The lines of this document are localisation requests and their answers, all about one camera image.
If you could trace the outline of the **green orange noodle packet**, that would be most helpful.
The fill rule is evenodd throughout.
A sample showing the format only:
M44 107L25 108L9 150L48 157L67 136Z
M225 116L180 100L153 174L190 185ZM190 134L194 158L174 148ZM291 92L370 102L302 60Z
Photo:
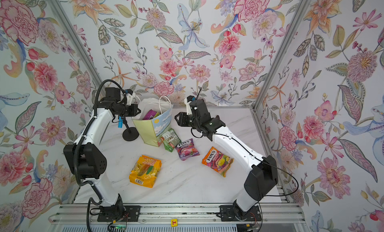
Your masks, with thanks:
M169 129L164 132L161 136L161 140L164 144L165 150L168 152L173 152L175 147L182 142L174 129Z

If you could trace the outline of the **painted landscape paper bag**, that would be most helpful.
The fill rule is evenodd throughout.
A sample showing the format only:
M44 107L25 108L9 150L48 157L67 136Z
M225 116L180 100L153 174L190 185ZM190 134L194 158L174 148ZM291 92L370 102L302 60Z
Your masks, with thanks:
M133 123L145 144L154 147L161 145L162 134L171 127L173 107L169 98L164 95L159 99L146 98L139 103L141 113L133 117ZM150 109L157 111L157 116L152 120L143 121Z

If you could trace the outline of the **purple Fox's candy bag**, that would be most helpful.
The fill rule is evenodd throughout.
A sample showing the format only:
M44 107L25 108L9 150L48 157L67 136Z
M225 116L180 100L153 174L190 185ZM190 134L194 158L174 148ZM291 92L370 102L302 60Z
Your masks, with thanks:
M182 161L185 161L188 158L196 157L200 155L199 151L195 147L193 139L186 140L176 145L175 149L177 150L179 158Z

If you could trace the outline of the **purple grape candy bag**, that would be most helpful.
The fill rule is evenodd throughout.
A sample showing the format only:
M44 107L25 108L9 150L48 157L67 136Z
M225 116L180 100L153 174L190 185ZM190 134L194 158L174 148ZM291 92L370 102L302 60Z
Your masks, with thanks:
M143 121L152 120L157 116L158 112L150 109L149 112L144 116Z

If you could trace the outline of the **orange Fox's candy bag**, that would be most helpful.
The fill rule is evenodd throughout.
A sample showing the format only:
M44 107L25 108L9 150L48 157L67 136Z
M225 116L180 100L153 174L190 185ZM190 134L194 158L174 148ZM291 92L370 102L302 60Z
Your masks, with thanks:
M211 168L224 178L226 177L226 173L230 169L233 162L233 158L223 154L214 147L211 147L202 160L203 165Z

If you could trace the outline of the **yellow gummy candy bag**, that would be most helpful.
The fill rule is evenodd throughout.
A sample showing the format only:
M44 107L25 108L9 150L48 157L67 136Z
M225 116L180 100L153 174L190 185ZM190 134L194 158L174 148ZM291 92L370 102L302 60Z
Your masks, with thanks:
M162 167L162 161L147 156L139 157L129 175L130 182L153 188Z

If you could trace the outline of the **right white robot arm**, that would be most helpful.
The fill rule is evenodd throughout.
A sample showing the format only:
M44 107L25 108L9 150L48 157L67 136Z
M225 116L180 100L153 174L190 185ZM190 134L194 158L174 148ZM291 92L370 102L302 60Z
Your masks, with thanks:
M278 184L276 160L272 156L264 157L243 143L219 117L211 116L204 100L190 95L185 98L185 104L187 111L175 115L177 124L190 127L221 146L248 173L241 194L230 209L232 217L245 221L255 205Z

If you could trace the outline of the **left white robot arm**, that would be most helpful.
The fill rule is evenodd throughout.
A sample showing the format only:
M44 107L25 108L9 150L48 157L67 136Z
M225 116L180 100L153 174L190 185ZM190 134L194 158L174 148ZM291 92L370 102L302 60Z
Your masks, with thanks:
M95 102L93 116L80 138L64 148L64 155L78 185L92 188L97 199L90 198L90 203L98 206L107 218L123 217L125 208L120 194L113 189L105 173L107 158L98 147L115 118L122 120L126 126L127 117L141 113L138 104L132 102L135 96L131 89L107 87L106 96Z

